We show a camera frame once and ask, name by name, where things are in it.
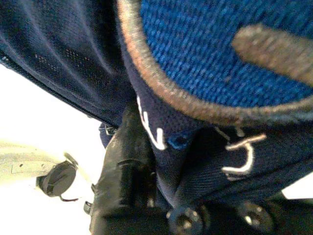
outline embroidered patch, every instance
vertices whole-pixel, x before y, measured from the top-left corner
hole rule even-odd
[[[313,86],[313,41],[261,24],[241,28],[232,45],[245,62]]]
[[[160,64],[153,57],[150,47],[147,45],[146,35],[143,31],[143,23],[140,16],[140,1],[118,0],[117,6],[125,44],[141,78],[147,83],[147,85],[157,96],[159,96],[162,100],[164,100],[176,110],[190,117],[208,121],[212,124],[217,124],[220,126],[235,125],[245,127],[256,125],[287,124],[303,120],[312,120],[313,97],[311,95],[302,98],[299,101],[262,107],[255,105],[249,108],[226,106],[199,99],[195,94],[191,94],[187,90],[182,89],[175,81],[169,79],[167,74],[160,67]],[[280,41],[281,40],[276,41],[273,45],[280,45],[280,43],[277,43]],[[281,69],[271,70],[277,73],[280,73],[281,71]],[[299,71],[292,70],[289,71],[289,73],[282,72],[283,75],[288,75],[291,79],[304,82],[309,86],[312,85],[312,80],[310,80],[309,76],[306,79],[298,75],[294,75],[294,73],[299,74]]]

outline navy jacket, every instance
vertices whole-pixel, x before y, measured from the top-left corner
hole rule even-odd
[[[0,19],[0,62],[102,121],[104,145],[137,100],[171,206],[313,170],[311,0],[3,0]]]

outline navy fabric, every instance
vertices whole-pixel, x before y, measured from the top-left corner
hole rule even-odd
[[[3,63],[88,115],[121,123],[135,94],[117,44],[112,0],[5,0],[0,18]]]
[[[231,143],[260,133],[268,136],[263,142],[253,145],[256,154],[251,174],[236,182],[227,180],[221,168],[242,166],[246,162],[246,151],[226,151],[227,140],[209,123],[186,117],[160,100],[141,79],[123,39],[121,48],[142,110],[148,113],[152,134],[155,137],[156,129],[162,128],[164,138],[169,140],[167,149],[163,151],[153,144],[152,147],[158,187],[171,206],[207,200],[228,204],[243,200],[262,201],[313,170],[312,123],[244,129],[244,138],[238,137],[234,128],[225,128],[222,131],[230,136]],[[194,132],[192,142],[186,148],[177,150],[171,145],[173,136],[184,137],[191,130]]]
[[[220,32],[214,34],[216,42],[213,41],[212,34],[207,50],[202,48],[198,51],[198,48],[195,48],[199,55],[209,54],[207,51],[213,53],[213,48],[216,48],[214,56],[202,58],[201,66],[210,65],[210,68],[205,67],[207,70],[203,71],[203,74],[211,71],[215,73],[214,77],[217,80],[212,82],[209,77],[201,74],[202,70],[199,71],[201,76],[180,77],[185,84],[190,82],[190,88],[195,89],[195,94],[204,94],[203,90],[210,87],[208,82],[212,82],[212,87],[216,86],[213,93],[219,94],[213,102],[222,103],[224,100],[225,104],[230,106],[249,107],[252,104],[262,106],[298,100],[312,93],[310,88],[301,83],[256,66],[242,64],[240,61],[232,64],[231,61],[238,58],[232,55],[233,51],[229,44],[224,44],[225,41],[230,42],[232,35],[225,36],[225,32],[220,29],[225,19],[231,19],[229,15],[235,17],[240,13],[245,15],[240,19],[246,23],[262,21],[266,25],[310,37],[312,32],[308,21],[311,15],[308,11],[311,8],[308,1],[292,1],[294,3],[284,1],[289,4],[281,4],[281,0],[262,1],[266,7],[260,8],[259,16],[252,14],[252,11],[258,9],[256,6],[260,6],[258,4],[261,1],[212,0],[203,2],[202,5],[198,1],[189,2],[195,2],[198,7],[195,8],[193,4],[187,4],[187,1],[182,0],[177,1],[177,4],[170,0],[162,2],[143,0],[142,14],[143,17],[146,17],[146,14],[156,17],[158,14],[155,11],[159,7],[160,14],[165,13],[164,19],[176,17],[182,29],[186,30],[186,27],[189,27],[190,33],[187,35],[194,34],[193,24],[201,27],[205,24],[211,25],[211,30]],[[285,13],[283,15],[286,17],[279,18],[282,13]],[[181,20],[184,15],[187,16],[183,20],[186,24],[182,26]],[[140,98],[141,109],[147,112],[152,137],[156,138],[157,128],[161,128],[166,145],[166,149],[160,150],[152,143],[159,188],[157,205],[169,208],[188,203],[197,204],[206,200],[225,203],[237,203],[244,199],[259,201],[313,170],[311,122],[275,128],[262,126],[244,129],[244,137],[239,137],[233,127],[220,128],[220,131],[229,136],[229,140],[226,140],[210,123],[188,117],[157,97],[142,80],[128,54],[114,11],[114,2],[111,0],[6,0],[0,4],[0,17],[1,63],[66,103],[117,127],[121,122],[126,102],[134,100],[136,96]],[[144,22],[149,41],[147,19]],[[156,25],[152,22],[151,24],[153,31]],[[226,32],[230,33],[233,30],[234,28],[230,27]],[[163,40],[168,40],[165,34],[163,37]],[[188,41],[187,46],[193,48],[190,43],[191,41]],[[177,68],[182,72],[186,72],[182,68],[189,66],[188,60],[178,61],[179,53],[185,51],[178,51],[174,44],[165,48],[173,53],[174,57],[178,56],[172,61],[179,65]],[[153,49],[155,58],[158,58],[158,53],[163,52],[161,47]],[[169,59],[167,58],[169,55],[164,54],[160,57],[164,60],[163,62],[158,60],[161,67]],[[216,59],[217,55],[221,56],[220,60]],[[224,59],[227,61],[226,64],[217,64]],[[171,70],[173,75],[177,68],[169,63],[168,68],[163,70],[168,73],[173,69]],[[240,88],[234,88],[231,96],[224,94],[225,90],[218,87],[220,83],[218,79],[224,79],[228,73],[218,75],[217,68],[234,71],[228,83],[237,81],[236,85]],[[273,79],[277,79],[278,82],[269,85],[270,82],[267,81]],[[104,127],[104,124],[100,127],[100,136],[105,146],[111,136],[105,134]],[[236,181],[228,180],[221,168],[242,166],[246,162],[247,152],[242,148],[228,151],[226,147],[261,133],[266,134],[266,139],[252,144],[255,156],[251,172],[237,178]]]
[[[262,107],[313,94],[303,83],[243,63],[231,46],[239,28],[258,23],[313,39],[311,0],[143,0],[141,15],[155,60],[199,99]]]

